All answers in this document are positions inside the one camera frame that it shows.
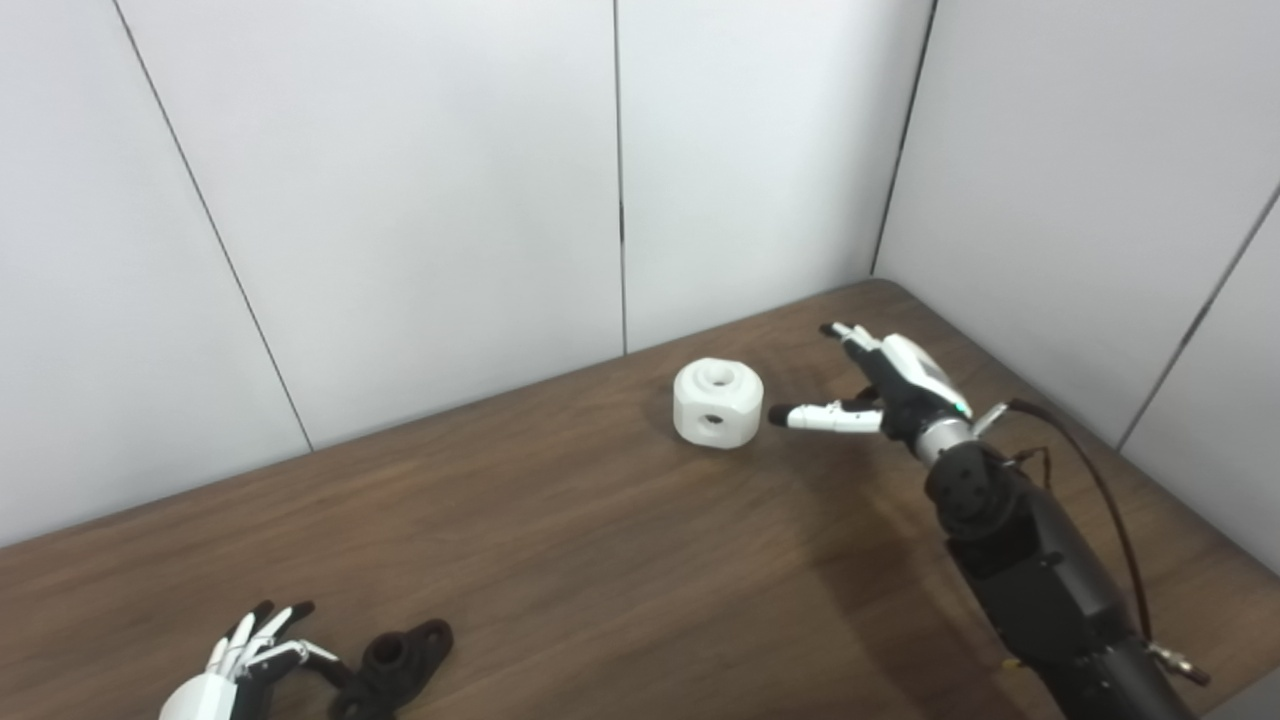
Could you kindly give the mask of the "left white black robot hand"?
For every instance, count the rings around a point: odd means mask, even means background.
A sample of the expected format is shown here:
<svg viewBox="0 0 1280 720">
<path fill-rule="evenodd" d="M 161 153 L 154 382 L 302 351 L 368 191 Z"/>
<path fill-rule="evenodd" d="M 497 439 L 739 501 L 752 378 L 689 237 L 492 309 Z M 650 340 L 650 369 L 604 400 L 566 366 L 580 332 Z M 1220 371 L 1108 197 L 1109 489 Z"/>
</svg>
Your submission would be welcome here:
<svg viewBox="0 0 1280 720">
<path fill-rule="evenodd" d="M 182 683 L 163 705 L 160 719 L 268 719 L 275 685 L 292 673 L 316 673 L 346 688 L 355 673 L 339 656 L 285 633 L 315 610 L 305 601 L 276 611 L 264 600 L 214 644 L 204 670 Z"/>
</svg>

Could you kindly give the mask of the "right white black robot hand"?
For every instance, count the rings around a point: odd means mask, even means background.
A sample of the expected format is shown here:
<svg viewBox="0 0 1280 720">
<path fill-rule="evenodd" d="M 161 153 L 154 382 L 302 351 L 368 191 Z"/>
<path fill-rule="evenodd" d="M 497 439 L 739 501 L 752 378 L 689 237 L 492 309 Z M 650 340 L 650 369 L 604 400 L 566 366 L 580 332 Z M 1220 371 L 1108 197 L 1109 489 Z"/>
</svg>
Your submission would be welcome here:
<svg viewBox="0 0 1280 720">
<path fill-rule="evenodd" d="M 854 398 L 777 404 L 769 424 L 836 434 L 882 434 L 902 442 L 927 466 L 977 441 L 972 405 L 919 345 L 902 334 L 877 340 L 861 325 L 832 322 L 820 333 L 840 342 L 868 382 Z"/>
</svg>

